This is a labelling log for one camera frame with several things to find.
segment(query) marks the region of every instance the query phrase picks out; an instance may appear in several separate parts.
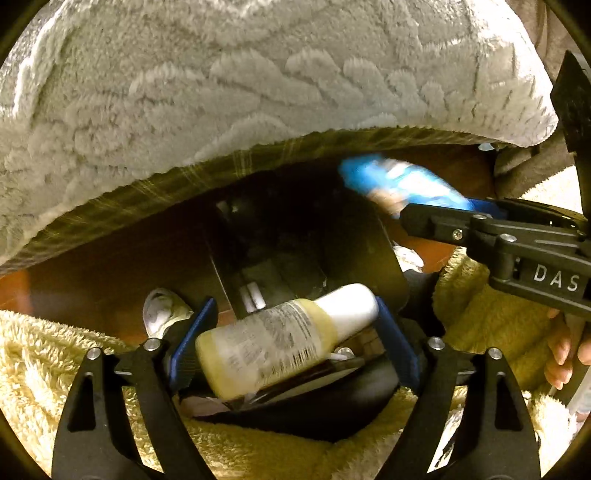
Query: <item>finger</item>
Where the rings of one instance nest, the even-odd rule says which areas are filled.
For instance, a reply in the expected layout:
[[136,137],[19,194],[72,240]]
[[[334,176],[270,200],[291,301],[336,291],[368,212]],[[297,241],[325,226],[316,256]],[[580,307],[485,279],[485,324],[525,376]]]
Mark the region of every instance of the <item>finger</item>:
[[585,340],[579,347],[579,360],[583,365],[591,365],[591,339]]
[[548,346],[552,350],[554,359],[562,365],[570,352],[570,330],[562,316],[552,320],[552,330],[548,337]]
[[548,371],[544,369],[544,376],[550,385],[552,385],[557,390],[562,390],[562,382],[557,378],[554,378]]
[[553,359],[550,359],[546,363],[545,371],[556,380],[560,380],[562,383],[568,383],[570,377],[573,375],[573,362],[569,359],[564,365],[557,365]]

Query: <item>blue gripper pad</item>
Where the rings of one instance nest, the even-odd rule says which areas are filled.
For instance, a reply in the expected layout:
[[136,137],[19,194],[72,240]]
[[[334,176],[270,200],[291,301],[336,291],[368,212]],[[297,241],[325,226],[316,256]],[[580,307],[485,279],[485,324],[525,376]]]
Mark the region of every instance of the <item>blue gripper pad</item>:
[[217,303],[215,299],[208,298],[201,310],[191,318],[173,324],[167,331],[164,339],[170,342],[168,385],[172,392],[187,388],[196,377],[202,375],[195,340],[216,325]]
[[398,374],[400,384],[416,393],[421,384],[420,359],[384,301],[380,297],[376,297],[376,300],[378,302],[378,318],[374,322],[374,328],[386,349],[388,359]]

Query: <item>black metal bracket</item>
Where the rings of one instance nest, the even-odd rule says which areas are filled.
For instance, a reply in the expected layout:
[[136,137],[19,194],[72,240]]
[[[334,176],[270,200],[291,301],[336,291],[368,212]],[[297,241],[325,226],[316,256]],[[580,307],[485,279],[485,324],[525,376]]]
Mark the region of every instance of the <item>black metal bracket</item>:
[[[408,205],[400,218],[410,235],[466,247],[490,269],[493,288],[591,319],[586,220],[518,200],[495,203],[507,219],[428,205]],[[524,222],[528,210],[544,223]]]
[[[502,352],[471,355],[430,338],[425,353],[431,370],[422,395],[376,480],[539,479],[534,429]],[[457,385],[467,385],[468,394],[453,453],[447,466],[428,473]]]
[[[64,406],[53,454],[56,480],[215,480],[174,408],[162,370],[165,342],[136,350],[88,351]],[[122,393],[133,386],[164,474],[142,464]]]

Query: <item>blue object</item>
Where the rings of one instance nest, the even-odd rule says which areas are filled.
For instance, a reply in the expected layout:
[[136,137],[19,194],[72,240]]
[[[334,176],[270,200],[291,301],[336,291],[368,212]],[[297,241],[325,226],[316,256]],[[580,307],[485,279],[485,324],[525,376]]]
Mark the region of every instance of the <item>blue object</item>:
[[419,357],[398,327],[385,302],[380,297],[375,298],[378,302],[378,318],[374,321],[374,328],[386,350],[386,356],[392,362],[400,384],[413,392],[418,392],[421,385]]
[[395,218],[409,203],[475,210],[470,200],[435,174],[404,161],[365,155],[344,160],[339,173],[348,188],[377,202]]
[[187,329],[178,346],[174,348],[168,364],[168,384],[174,392],[188,387],[191,379],[201,372],[195,350],[195,340],[203,332],[216,326],[217,303],[215,299],[207,299],[198,313],[190,319],[182,320],[182,322],[184,322],[183,326],[187,326]]

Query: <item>blue package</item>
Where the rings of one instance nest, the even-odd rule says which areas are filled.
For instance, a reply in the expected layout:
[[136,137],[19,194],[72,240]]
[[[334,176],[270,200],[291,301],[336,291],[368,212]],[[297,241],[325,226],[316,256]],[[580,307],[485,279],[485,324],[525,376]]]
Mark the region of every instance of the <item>blue package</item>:
[[475,210],[472,202],[426,168],[380,155],[344,160],[345,185],[382,206],[394,218],[409,203]]

